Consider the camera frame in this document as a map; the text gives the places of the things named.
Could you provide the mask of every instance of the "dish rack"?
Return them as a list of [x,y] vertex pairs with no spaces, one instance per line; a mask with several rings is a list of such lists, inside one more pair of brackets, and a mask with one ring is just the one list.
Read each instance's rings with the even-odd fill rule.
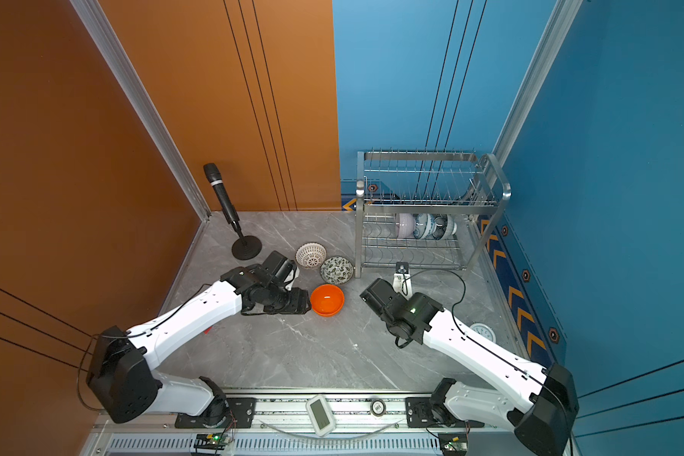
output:
[[[363,268],[474,268],[504,212],[511,187],[493,154],[378,150],[357,153],[355,277]],[[489,224],[465,259],[456,234],[450,239],[398,239],[395,214],[450,214],[459,225],[488,215]]]

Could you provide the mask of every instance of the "orange bowl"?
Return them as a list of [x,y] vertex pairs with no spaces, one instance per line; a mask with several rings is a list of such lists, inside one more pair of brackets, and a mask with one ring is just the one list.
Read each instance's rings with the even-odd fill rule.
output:
[[311,308],[323,317],[337,315],[344,305],[344,293],[340,287],[324,284],[311,292]]

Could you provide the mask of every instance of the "digital display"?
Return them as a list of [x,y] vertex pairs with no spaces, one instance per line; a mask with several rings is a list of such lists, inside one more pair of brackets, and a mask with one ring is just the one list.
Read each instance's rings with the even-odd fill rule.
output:
[[311,413],[314,415],[319,429],[326,428],[329,425],[329,418],[327,418],[327,412],[325,407],[321,405],[321,401],[312,402],[309,408],[311,408]]

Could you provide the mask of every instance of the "robotic arm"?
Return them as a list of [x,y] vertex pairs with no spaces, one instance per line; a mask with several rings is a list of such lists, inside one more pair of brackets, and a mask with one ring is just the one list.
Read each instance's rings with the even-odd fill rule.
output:
[[[198,416],[216,427],[226,416],[225,395],[209,378],[162,374],[157,367],[170,353],[220,320],[241,313],[305,314],[306,290],[292,287],[296,264],[272,252],[263,264],[228,271],[177,309],[124,332],[113,326],[99,336],[86,383],[115,423],[145,412]],[[249,313],[256,304],[259,314]]]
[[360,297],[393,336],[445,353],[495,388],[473,388],[444,378],[430,404],[439,424],[481,421],[513,431],[539,456],[562,455],[579,410],[573,376],[566,368],[554,364],[545,369],[524,360],[458,321],[437,301],[422,293],[407,300],[383,279]]

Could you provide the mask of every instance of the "orange wall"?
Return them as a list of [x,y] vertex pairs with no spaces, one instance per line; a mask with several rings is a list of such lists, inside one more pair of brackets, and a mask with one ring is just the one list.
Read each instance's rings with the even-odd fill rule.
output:
[[[198,224],[69,1],[0,1],[0,287],[87,333],[127,328],[157,314]],[[0,312],[89,342],[3,293]],[[2,316],[0,336],[82,356]],[[0,454],[76,454],[96,414],[75,381],[0,341]]]
[[213,210],[210,161],[239,210],[339,209],[331,0],[100,4]]

